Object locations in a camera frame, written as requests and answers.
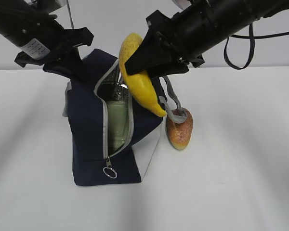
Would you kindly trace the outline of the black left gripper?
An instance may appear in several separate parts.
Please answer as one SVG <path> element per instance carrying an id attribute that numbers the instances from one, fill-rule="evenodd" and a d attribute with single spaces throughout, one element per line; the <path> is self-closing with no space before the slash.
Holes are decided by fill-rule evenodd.
<path id="1" fill-rule="evenodd" d="M 53 17 L 21 17 L 15 20 L 14 44 L 21 50 L 15 63 L 44 65 L 43 71 L 85 83 L 88 69 L 79 46 L 90 46 L 93 34 L 86 28 L 65 29 Z"/>

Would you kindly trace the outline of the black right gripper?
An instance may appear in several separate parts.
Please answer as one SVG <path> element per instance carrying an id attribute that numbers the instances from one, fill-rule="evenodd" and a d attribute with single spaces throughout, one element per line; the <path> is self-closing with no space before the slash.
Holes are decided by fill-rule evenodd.
<path id="1" fill-rule="evenodd" d="M 205 26 L 205 5 L 192 4 L 168 18 L 159 10 L 146 18 L 148 32 L 125 67 L 129 75 L 147 71 L 150 78 L 184 74 L 188 65 L 204 64 L 196 45 Z"/>

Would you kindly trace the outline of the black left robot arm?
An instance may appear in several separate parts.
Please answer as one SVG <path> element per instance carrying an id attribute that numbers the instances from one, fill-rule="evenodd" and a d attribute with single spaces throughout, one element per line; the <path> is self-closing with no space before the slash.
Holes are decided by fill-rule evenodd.
<path id="1" fill-rule="evenodd" d="M 65 29 L 54 11 L 66 0 L 0 0 L 0 34 L 21 52 L 15 63 L 42 66 L 45 72 L 86 82 L 88 79 L 79 46 L 91 46 L 93 34 L 86 28 Z"/>

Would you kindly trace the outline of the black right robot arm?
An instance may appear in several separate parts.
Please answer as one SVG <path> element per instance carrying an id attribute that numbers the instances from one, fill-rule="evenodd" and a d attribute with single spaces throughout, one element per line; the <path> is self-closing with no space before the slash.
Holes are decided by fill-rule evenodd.
<path id="1" fill-rule="evenodd" d="M 246 26 L 289 9 L 289 0 L 193 0 L 173 17 L 156 10 L 148 32 L 126 61 L 129 75 L 152 78 L 188 72 L 204 63 L 202 54 Z"/>

